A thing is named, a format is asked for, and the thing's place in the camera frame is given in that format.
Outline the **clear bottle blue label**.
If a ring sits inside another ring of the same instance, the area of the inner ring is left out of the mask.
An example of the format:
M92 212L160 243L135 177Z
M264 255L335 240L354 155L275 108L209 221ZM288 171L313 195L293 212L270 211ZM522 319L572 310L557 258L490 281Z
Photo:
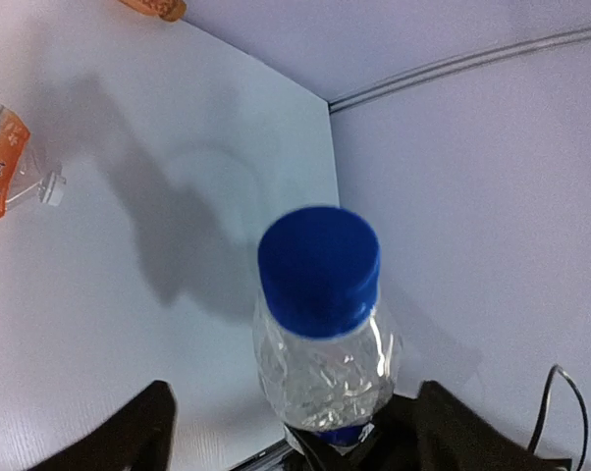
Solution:
M348 334L308 339L280 326L259 295L252 331L260 388L283 424L338 447L366 437L394 393L402 357L384 302Z

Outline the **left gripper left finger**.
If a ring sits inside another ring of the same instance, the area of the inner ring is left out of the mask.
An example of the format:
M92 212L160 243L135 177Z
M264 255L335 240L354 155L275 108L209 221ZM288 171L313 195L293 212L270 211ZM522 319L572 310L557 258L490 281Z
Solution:
M177 403L170 385L154 381L89 435L32 469L166 471L176 417Z

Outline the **crushed orange label bottle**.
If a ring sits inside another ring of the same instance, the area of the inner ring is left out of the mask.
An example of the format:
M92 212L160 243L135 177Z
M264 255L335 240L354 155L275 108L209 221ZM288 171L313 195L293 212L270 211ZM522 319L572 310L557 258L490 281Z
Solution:
M36 194L44 179L30 137L19 116L0 103L0 219L10 206Z

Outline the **right aluminium corner post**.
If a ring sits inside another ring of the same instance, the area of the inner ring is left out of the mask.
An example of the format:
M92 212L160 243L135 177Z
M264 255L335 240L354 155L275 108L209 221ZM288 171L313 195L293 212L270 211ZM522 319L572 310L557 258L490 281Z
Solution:
M437 79L444 79L481 67L501 63L509 59L589 41L591 41L591 26L449 57L403 71L360 90L331 100L328 103L329 113L335 115L396 92Z

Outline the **blue bottle cap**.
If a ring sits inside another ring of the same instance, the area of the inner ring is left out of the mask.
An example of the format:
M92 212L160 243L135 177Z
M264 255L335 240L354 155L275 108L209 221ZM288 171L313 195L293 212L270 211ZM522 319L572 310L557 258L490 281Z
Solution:
M378 300L378 237L343 208L310 206L282 216L262 236L257 264L271 315L302 338L345 336Z

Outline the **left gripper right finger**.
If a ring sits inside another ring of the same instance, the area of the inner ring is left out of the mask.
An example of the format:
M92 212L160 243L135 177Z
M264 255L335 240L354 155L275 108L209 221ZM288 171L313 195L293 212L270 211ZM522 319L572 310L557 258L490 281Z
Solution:
M516 444L436 381L424 382L413 419L422 470L568 470L568 458L547 459Z

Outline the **white bottle cap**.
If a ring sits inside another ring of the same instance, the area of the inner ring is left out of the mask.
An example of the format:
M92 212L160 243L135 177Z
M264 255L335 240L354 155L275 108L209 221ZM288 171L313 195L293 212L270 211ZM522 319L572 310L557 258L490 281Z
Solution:
M59 172L49 172L38 184L38 199L41 203L57 207L66 190L67 180Z

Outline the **small brown bottle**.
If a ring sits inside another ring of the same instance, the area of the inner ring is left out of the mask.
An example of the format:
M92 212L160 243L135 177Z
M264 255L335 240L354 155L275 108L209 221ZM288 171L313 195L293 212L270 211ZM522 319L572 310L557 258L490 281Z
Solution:
M121 2L143 15L158 17L170 23L181 19L187 10L187 3L184 0L121 0Z

